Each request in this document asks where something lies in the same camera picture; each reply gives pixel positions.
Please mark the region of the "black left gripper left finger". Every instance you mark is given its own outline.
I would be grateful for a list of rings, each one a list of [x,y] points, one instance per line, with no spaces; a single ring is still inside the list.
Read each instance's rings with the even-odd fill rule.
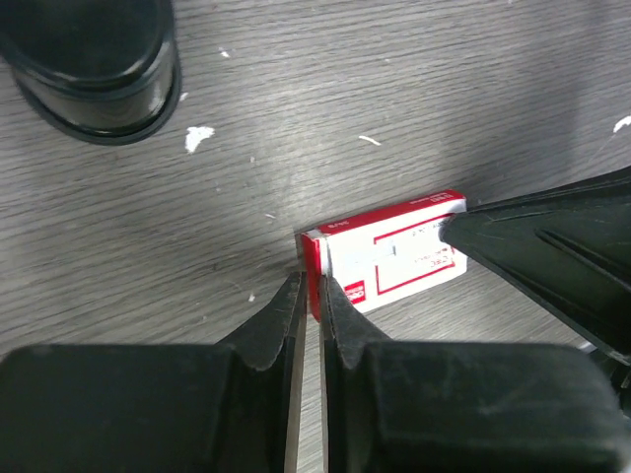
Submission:
[[[221,339],[213,389],[212,470],[295,472],[306,342],[306,275]]]

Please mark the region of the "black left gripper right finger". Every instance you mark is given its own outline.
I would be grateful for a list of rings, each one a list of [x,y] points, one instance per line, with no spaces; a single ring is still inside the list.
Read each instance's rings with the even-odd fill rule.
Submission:
[[[353,306],[332,277],[319,280],[322,443],[326,472],[363,472],[376,435],[375,395],[363,361],[388,339]]]

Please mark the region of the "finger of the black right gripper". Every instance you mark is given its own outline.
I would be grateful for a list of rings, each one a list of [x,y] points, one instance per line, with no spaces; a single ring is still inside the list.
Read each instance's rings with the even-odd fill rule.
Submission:
[[[630,170],[475,207],[442,240],[630,363]]]

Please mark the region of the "red white staple box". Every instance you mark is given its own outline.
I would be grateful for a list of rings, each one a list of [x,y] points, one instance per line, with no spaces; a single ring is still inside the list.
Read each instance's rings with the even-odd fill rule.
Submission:
[[[466,210],[448,189],[322,224],[302,233],[309,304],[320,320],[319,281],[332,277],[362,313],[464,274],[467,257],[441,241],[443,224]]]

